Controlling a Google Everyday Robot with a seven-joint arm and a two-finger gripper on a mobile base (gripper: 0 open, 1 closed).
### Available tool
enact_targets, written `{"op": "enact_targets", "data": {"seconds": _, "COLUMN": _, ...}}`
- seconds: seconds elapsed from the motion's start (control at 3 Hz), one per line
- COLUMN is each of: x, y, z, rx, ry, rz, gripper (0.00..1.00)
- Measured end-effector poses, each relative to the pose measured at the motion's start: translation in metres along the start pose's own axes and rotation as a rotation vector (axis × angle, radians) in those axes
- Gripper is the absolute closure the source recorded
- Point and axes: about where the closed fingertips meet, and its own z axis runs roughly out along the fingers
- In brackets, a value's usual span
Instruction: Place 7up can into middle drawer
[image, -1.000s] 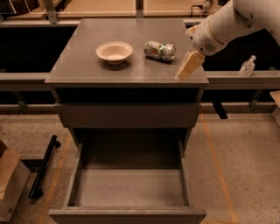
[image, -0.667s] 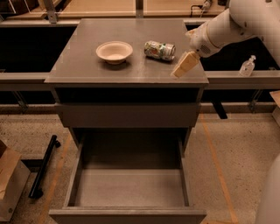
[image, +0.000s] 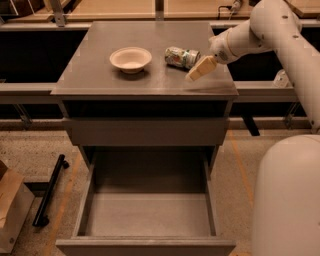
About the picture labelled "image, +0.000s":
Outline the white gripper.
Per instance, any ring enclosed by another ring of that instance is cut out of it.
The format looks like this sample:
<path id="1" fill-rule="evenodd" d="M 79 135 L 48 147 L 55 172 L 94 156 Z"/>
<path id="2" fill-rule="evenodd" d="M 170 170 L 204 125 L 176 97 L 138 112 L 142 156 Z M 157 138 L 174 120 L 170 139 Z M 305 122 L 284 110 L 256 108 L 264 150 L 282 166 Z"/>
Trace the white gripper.
<path id="1" fill-rule="evenodd" d="M 187 81 L 195 81 L 216 69 L 217 63 L 229 64 L 239 58 L 238 42 L 233 29 L 213 35 L 209 39 L 212 56 L 203 56 L 185 76 Z"/>

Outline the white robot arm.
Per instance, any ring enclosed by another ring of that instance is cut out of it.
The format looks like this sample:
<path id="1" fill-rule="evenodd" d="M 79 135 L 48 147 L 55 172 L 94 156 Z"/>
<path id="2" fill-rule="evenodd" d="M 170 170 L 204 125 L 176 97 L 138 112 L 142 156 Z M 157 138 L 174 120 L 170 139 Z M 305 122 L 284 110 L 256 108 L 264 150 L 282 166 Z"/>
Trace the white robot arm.
<path id="1" fill-rule="evenodd" d="M 209 39 L 210 54 L 186 75 L 195 81 L 219 64 L 272 51 L 285 81 L 243 82 L 244 102 L 302 106 L 312 132 L 283 139 L 263 156 L 255 183 L 251 255 L 320 256 L 320 53 L 301 35 L 285 0 L 260 0 L 250 18 Z"/>

